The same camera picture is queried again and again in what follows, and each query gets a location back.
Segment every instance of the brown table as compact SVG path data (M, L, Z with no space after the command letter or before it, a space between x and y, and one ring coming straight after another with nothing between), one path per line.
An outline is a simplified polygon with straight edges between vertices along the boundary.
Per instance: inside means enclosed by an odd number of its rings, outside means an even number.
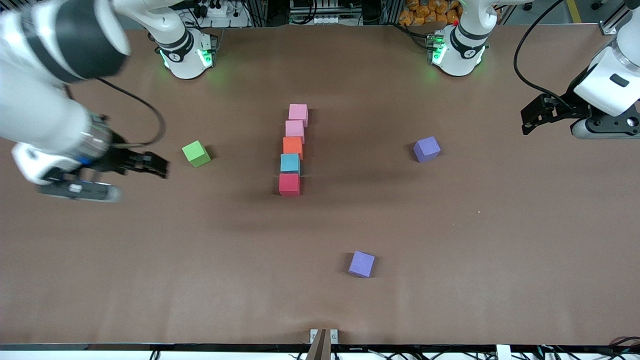
M497 28L465 78L427 65L393 28L239 29L215 69L172 77L144 32L113 82L168 119L150 148L168 180L103 180L117 204L39 195L0 142L4 343L602 344L637 334L637 142L584 141L570 121L520 132L538 93L511 67L524 28ZM531 80L562 92L606 41L540 26ZM77 100L129 140L149 111L90 81ZM286 109L311 107L303 196L273 194ZM419 138L441 155L417 163ZM181 147L215 154L193 168ZM372 279L346 274L355 250Z

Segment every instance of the green cube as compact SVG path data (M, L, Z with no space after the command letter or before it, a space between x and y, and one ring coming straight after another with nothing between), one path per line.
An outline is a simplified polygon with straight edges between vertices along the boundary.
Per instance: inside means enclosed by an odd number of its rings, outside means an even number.
M182 151L187 157L187 160L189 160L194 167L201 167L211 161L209 154L207 154L207 150L198 140L183 147Z

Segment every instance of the red cube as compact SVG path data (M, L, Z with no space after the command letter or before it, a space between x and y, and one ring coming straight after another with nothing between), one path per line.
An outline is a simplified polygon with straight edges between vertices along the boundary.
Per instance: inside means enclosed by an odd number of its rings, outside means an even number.
M278 189L282 196L300 196L300 176L298 174L280 174Z

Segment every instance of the teal cube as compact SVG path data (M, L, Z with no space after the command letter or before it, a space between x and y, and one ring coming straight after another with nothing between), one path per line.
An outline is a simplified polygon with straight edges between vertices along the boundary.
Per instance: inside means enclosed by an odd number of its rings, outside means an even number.
M300 175L300 157L298 154L281 154L280 172L283 174Z
M207 149L198 140L183 147L182 152L194 167L201 167L211 161Z

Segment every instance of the cube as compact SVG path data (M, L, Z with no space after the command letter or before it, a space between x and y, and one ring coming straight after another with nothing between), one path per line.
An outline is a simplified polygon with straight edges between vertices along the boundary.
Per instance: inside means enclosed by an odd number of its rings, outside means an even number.
M282 138L282 153L298 154L298 157L302 160L302 138L300 136Z
M182 152L194 167L200 167L211 161L207 149L198 140L183 147Z
M300 175L300 157L298 154L281 154L280 172L283 174Z
M305 143L305 125L302 120L287 120L284 124L286 137L300 136L302 143Z
M309 110L307 104L289 105L289 120L302 120L305 127L309 125Z
M300 176L298 174L280 174L278 190L282 196L300 196Z
M416 157L418 157L418 161L423 163L425 161L435 159L435 157L440 154L440 146L438 145L436 138L432 136L430 138L418 140L418 142L413 146L413 151L415 152Z
M360 277L370 277L374 259L376 257L373 255L356 251L351 260L351 266L349 266L349 273Z

